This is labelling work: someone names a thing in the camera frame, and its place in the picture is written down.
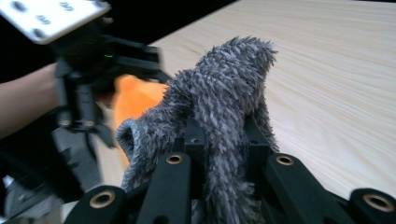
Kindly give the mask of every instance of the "orange cloth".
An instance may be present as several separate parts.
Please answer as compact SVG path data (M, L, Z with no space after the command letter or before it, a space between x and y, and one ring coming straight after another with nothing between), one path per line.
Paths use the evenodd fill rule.
M113 119L114 130L117 130L126 119L137 119L147 109L157 105L163 99L167 85L125 75L116 79L115 88ZM123 151L120 155L126 168L129 165L128 159Z

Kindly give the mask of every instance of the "light wood tabletop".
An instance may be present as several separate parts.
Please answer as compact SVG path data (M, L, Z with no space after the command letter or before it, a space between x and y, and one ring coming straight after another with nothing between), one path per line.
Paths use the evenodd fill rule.
M392 3L241 0L152 46L174 76L235 36L274 42L264 96L280 152L341 197L356 188L396 197L395 21Z

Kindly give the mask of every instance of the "gray fuzzy cloth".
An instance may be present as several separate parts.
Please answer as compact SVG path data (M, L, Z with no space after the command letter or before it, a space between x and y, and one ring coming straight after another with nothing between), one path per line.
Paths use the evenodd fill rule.
M150 180L158 159L184 137L193 114L206 132L203 199L192 202L192 223L263 223L254 184L245 180L241 133L251 115L274 152L276 140L264 99L264 81L275 60L273 44L235 37L214 47L194 69L180 71L162 101L139 119L125 120L116 139L130 165L121 188L130 191Z

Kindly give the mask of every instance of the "fuzzy fabric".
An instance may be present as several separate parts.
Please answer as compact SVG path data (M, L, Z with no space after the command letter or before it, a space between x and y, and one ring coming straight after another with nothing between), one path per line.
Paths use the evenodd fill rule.
M235 37L214 47L193 69L180 71L163 99L138 119L125 120L116 139L130 165L121 188L130 191L151 178L158 159L184 137L191 114L205 130L203 199L192 202L192 223L263 223L254 184L245 180L241 155L245 116L251 115L278 152L264 99L264 81L275 61L273 43Z

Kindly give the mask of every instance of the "gray fabric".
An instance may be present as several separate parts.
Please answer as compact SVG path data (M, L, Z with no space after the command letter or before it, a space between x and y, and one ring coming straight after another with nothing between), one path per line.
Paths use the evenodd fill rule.
M214 47L193 69L180 71L162 101L138 119L125 120L116 139L130 165L121 187L132 190L148 181L161 155L183 137L193 114L211 145L204 199L192 203L192 223L263 223L259 202L251 198L240 148L244 118L252 115L271 149L278 152L264 99L264 81L275 61L273 44L235 37Z

